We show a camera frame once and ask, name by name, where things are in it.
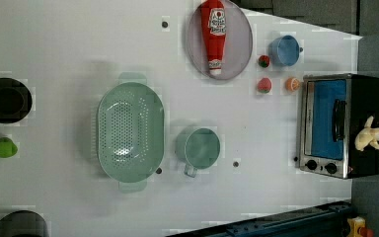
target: light green mug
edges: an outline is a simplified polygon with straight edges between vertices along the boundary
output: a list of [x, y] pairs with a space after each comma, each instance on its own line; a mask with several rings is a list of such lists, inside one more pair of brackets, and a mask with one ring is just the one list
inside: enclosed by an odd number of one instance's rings
[[178, 135], [176, 151], [186, 162], [184, 174], [194, 178], [197, 170], [207, 169], [217, 160], [220, 140], [211, 129], [192, 126]]

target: black cup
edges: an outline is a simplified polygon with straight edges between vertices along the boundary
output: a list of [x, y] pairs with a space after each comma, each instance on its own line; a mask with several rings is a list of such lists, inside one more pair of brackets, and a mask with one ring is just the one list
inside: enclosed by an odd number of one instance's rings
[[31, 110], [32, 94], [21, 82], [0, 78], [0, 123], [13, 123], [23, 119]]

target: plush toy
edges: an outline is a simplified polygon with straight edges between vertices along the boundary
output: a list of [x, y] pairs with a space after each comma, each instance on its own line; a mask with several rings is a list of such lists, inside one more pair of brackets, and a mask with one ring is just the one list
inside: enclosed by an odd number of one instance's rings
[[374, 117], [368, 118], [364, 129], [355, 138], [355, 148], [359, 151], [364, 151], [364, 148], [369, 144], [379, 150], [379, 127], [371, 128]]

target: toy fruit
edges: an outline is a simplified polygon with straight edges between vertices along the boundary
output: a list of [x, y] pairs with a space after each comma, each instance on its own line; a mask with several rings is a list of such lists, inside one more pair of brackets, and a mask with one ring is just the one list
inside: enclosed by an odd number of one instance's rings
[[18, 148], [10, 138], [0, 138], [0, 158], [14, 156], [17, 152]]
[[348, 219], [347, 223], [349, 224], [347, 237], [374, 237], [374, 231], [365, 226], [364, 218], [358, 216], [353, 219]]
[[269, 67], [269, 57], [266, 56], [266, 55], [262, 55], [260, 56], [260, 59], [258, 60], [258, 64], [263, 67], [263, 68], [267, 68]]
[[294, 92], [297, 91], [299, 87], [300, 81], [295, 77], [291, 77], [285, 82], [285, 88], [287, 91]]
[[268, 93], [271, 88], [272, 83], [270, 82], [269, 78], [265, 77], [258, 83], [258, 90], [262, 93]]
[[364, 129], [355, 138], [355, 148], [359, 151], [364, 151], [367, 145], [379, 150], [379, 127], [371, 128], [374, 117], [369, 117], [365, 123]]

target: oven knob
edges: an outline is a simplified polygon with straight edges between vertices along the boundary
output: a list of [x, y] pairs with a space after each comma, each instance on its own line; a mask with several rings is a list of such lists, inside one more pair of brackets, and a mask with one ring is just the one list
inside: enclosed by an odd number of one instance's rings
[[325, 166], [325, 169], [328, 171], [329, 174], [334, 174], [337, 172], [338, 168], [337, 165], [334, 163], [329, 163], [327, 166]]
[[306, 163], [306, 166], [307, 166], [307, 168], [309, 168], [309, 170], [316, 170], [316, 168], [318, 167], [318, 163], [316, 163], [316, 161], [314, 161], [314, 160], [309, 160]]

